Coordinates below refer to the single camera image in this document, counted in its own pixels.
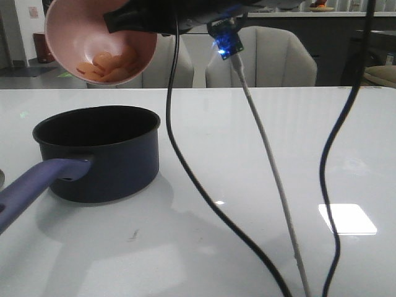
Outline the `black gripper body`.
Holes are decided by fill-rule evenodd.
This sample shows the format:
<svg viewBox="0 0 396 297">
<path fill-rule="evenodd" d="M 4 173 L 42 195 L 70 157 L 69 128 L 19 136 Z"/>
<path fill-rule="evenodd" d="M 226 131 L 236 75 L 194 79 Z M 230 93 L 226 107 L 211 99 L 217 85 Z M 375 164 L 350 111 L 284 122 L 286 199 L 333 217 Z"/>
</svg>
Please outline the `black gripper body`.
<svg viewBox="0 0 396 297">
<path fill-rule="evenodd" d="M 180 34 L 194 27 L 207 25 L 230 17 L 243 15 L 261 8 L 293 10 L 303 1 L 240 1 L 240 0 L 196 0 L 178 1 L 178 29 Z"/>
</svg>

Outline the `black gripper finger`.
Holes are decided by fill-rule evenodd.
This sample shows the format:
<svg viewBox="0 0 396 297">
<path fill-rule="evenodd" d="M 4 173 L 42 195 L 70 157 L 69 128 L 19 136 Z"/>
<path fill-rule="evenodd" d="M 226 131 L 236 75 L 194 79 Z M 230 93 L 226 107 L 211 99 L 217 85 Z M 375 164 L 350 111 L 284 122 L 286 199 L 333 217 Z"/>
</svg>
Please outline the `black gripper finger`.
<svg viewBox="0 0 396 297">
<path fill-rule="evenodd" d="M 110 33 L 122 30 L 176 33 L 172 1 L 127 1 L 104 13 L 103 18 Z"/>
</svg>

